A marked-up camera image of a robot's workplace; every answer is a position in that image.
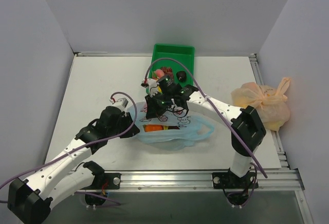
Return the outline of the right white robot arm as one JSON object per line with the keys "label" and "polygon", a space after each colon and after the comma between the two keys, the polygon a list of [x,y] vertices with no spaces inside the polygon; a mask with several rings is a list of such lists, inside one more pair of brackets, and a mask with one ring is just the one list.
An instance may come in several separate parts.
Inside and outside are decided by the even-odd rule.
{"label": "right white robot arm", "polygon": [[240,108],[221,102],[193,85],[182,87],[169,75],[158,80],[146,79],[141,86],[148,92],[145,97],[148,119],[158,118],[167,111],[173,114],[193,111],[226,126],[231,132],[231,145],[234,149],[231,172],[228,174],[229,184],[239,188],[246,182],[251,163],[259,163],[254,152],[266,135],[266,129],[255,108]]}

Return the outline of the blue printed plastic bag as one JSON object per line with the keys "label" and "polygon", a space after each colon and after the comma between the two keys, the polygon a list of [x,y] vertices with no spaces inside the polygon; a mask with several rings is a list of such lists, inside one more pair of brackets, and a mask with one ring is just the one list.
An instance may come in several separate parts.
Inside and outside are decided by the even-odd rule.
{"label": "blue printed plastic bag", "polygon": [[[127,111],[132,118],[137,117],[135,125],[140,129],[136,139],[162,150],[176,151],[194,146],[197,141],[208,139],[214,132],[214,125],[198,115],[174,115],[167,111],[159,118],[147,119],[147,104],[138,102],[136,109],[130,106]],[[144,125],[178,126],[180,129],[145,132]]]}

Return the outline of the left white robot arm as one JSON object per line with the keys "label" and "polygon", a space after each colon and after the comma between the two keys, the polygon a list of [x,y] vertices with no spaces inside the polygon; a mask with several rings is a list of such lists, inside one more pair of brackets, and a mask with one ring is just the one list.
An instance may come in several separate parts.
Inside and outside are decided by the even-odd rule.
{"label": "left white robot arm", "polygon": [[116,102],[106,107],[98,119],[83,127],[50,162],[26,172],[24,180],[9,181],[8,209],[23,223],[42,223],[51,210],[76,191],[104,183],[104,170],[87,159],[114,138],[129,138],[139,133],[137,117]]}

